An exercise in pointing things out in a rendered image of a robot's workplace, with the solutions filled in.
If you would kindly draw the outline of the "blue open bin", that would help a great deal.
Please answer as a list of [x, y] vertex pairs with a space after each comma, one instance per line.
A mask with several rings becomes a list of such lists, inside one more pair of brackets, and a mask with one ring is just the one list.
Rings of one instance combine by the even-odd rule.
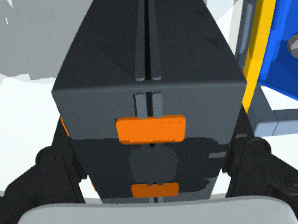
[[270, 28], [257, 83], [298, 101], [298, 58], [287, 49], [298, 34], [298, 0], [276, 0]]

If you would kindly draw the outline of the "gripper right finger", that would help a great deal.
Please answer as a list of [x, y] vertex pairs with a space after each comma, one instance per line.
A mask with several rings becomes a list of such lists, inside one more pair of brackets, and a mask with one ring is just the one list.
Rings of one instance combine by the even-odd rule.
[[243, 103], [221, 169], [231, 177], [225, 198], [278, 198], [298, 221], [298, 170], [273, 155], [268, 141], [255, 137]]

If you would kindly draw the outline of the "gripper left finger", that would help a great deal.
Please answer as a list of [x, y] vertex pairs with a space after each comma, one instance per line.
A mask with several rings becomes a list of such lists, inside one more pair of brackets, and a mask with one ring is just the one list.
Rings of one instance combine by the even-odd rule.
[[18, 224], [25, 212], [42, 205], [86, 204], [79, 183], [82, 179], [87, 180], [88, 174], [65, 131], [61, 116], [51, 146], [37, 153], [35, 163], [6, 187], [4, 196], [0, 196], [0, 224]]

